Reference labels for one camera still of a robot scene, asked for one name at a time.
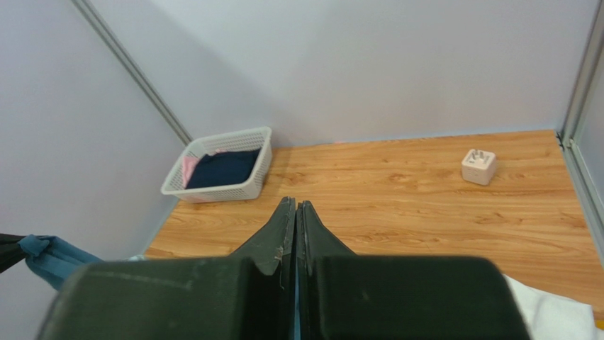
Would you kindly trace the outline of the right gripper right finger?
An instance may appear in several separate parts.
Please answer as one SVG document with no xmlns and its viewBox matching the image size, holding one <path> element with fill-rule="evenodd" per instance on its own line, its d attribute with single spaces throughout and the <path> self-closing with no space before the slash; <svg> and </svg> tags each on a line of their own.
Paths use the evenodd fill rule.
<svg viewBox="0 0 604 340">
<path fill-rule="evenodd" d="M 528 339 L 498 267 L 476 256 L 359 255 L 296 210 L 302 339 Z"/>
</svg>

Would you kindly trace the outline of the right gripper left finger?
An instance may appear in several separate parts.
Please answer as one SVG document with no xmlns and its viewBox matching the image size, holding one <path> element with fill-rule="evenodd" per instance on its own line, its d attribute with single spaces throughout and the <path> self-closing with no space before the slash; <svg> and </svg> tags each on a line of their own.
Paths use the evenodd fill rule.
<svg viewBox="0 0 604 340">
<path fill-rule="evenodd" d="M 227 256 L 103 262 L 72 274 L 39 339 L 292 339 L 296 202 Z"/>
</svg>

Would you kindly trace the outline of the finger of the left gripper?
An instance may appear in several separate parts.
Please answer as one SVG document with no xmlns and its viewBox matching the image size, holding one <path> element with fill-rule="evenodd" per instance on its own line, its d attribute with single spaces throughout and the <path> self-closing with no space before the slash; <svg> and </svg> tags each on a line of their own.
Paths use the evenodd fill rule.
<svg viewBox="0 0 604 340">
<path fill-rule="evenodd" d="M 24 260 L 26 253 L 19 242 L 24 236 L 1 234 L 0 236 L 0 273 L 8 270 L 18 262 Z"/>
</svg>

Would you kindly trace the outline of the teal blue t shirt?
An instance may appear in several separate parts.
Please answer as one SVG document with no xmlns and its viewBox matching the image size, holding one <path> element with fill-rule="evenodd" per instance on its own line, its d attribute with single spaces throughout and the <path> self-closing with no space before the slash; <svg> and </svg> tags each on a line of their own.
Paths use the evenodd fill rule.
<svg viewBox="0 0 604 340">
<path fill-rule="evenodd" d="M 103 260 L 56 236 L 30 234 L 18 241 L 26 265 L 55 290 L 80 267 Z"/>
</svg>

